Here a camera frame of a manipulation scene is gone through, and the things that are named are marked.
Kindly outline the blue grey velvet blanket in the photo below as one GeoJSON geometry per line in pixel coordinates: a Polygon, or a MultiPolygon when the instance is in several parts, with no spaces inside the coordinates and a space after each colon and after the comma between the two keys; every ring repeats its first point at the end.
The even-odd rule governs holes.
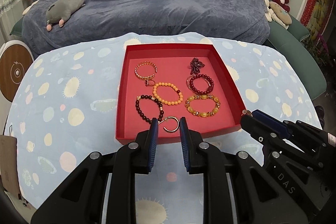
{"type": "Polygon", "coordinates": [[[254,43],[252,28],[265,17],[264,0],[85,0],[62,26],[47,31],[46,11],[57,0],[39,0],[23,17],[22,40],[34,56],[81,42],[140,35],[196,32],[254,43]]]}

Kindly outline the round wooden white device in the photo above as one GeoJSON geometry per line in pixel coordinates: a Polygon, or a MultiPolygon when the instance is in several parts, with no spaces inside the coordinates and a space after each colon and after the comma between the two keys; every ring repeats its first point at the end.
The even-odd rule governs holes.
{"type": "Polygon", "coordinates": [[[7,101],[13,101],[33,61],[29,47],[20,40],[10,40],[1,46],[1,94],[7,101]]]}

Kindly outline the beige mushroom plush toy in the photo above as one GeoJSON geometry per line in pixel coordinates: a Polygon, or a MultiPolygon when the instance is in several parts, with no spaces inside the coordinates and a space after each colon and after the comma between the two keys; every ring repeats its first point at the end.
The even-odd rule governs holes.
{"type": "Polygon", "coordinates": [[[265,17],[268,22],[276,22],[286,30],[292,24],[290,15],[276,2],[264,0],[266,5],[265,17]]]}

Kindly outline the white sheer curtain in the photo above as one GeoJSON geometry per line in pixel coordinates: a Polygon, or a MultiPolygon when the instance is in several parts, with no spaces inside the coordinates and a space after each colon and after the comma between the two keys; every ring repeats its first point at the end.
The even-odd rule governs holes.
{"type": "Polygon", "coordinates": [[[26,0],[1,0],[1,45],[10,39],[10,32],[27,6],[26,0]]]}

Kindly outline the green sofa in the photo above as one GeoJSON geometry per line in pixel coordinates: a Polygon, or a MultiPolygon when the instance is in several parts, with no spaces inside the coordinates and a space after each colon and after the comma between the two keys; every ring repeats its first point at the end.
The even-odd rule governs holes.
{"type": "Polygon", "coordinates": [[[327,83],[317,62],[303,46],[303,41],[310,36],[308,29],[295,17],[288,28],[265,18],[253,26],[253,31],[260,31],[254,43],[273,48],[286,57],[295,73],[303,83],[311,99],[316,99],[326,91],[327,83]]]}

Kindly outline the dark garnet bead strand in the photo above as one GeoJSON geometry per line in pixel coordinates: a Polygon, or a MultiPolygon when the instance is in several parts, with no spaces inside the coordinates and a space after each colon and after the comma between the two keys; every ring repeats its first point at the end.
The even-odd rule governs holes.
{"type": "Polygon", "coordinates": [[[198,75],[201,69],[205,67],[205,64],[201,62],[198,58],[194,57],[190,62],[190,75],[198,75]]]}

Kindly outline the red shallow cardboard box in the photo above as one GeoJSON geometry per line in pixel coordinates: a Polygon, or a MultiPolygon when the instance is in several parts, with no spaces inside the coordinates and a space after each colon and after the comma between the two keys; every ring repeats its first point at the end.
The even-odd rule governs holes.
{"type": "MultiPolygon", "coordinates": [[[[185,117],[190,129],[208,138],[240,129],[246,107],[223,55],[211,44],[139,44],[127,46],[117,104],[115,138],[122,144],[147,130],[153,118],[185,117]],[[190,75],[196,57],[205,64],[190,75]],[[190,87],[186,86],[187,77],[190,87]]],[[[158,125],[159,143],[179,141],[158,125]]]]}

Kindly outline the grey mouse plush toy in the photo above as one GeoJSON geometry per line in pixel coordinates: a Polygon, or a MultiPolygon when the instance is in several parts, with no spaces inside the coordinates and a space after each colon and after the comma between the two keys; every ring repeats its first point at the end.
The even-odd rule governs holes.
{"type": "Polygon", "coordinates": [[[85,6],[85,0],[57,0],[46,11],[48,32],[58,24],[60,28],[70,19],[71,15],[85,6]]]}

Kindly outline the gold hoop earring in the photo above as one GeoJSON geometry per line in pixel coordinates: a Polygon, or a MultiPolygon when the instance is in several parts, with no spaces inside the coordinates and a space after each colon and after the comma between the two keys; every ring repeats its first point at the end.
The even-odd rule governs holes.
{"type": "Polygon", "coordinates": [[[179,119],[174,116],[167,116],[158,122],[164,132],[173,134],[179,130],[179,119]]]}

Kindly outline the brown cardboard piece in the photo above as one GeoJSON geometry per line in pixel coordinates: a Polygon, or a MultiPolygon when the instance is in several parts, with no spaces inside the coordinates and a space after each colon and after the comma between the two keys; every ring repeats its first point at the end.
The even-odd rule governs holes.
{"type": "Polygon", "coordinates": [[[1,179],[3,187],[16,199],[21,198],[17,171],[17,139],[1,135],[1,179]]]}

